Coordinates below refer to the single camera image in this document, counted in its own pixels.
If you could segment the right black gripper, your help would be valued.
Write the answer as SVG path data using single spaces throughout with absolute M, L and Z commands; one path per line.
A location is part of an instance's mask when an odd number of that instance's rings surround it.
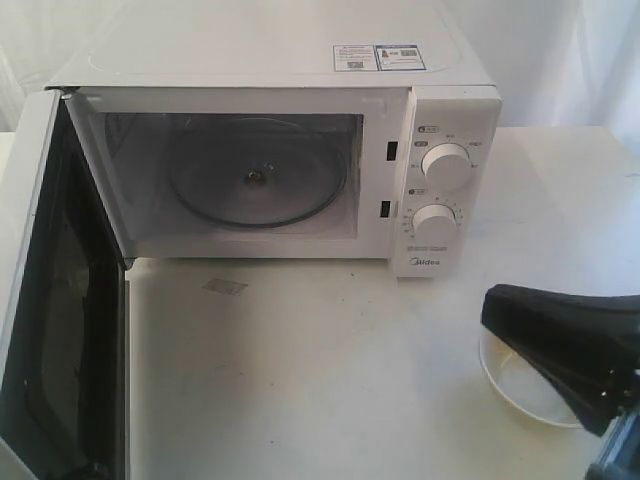
M 581 430 L 605 437 L 585 479 L 639 478 L 637 295 L 581 296 L 498 284 L 486 292 L 481 324 L 551 384 Z M 608 394 L 615 409 L 601 412 L 605 390 L 584 373 L 611 371 L 634 373 L 616 396 Z

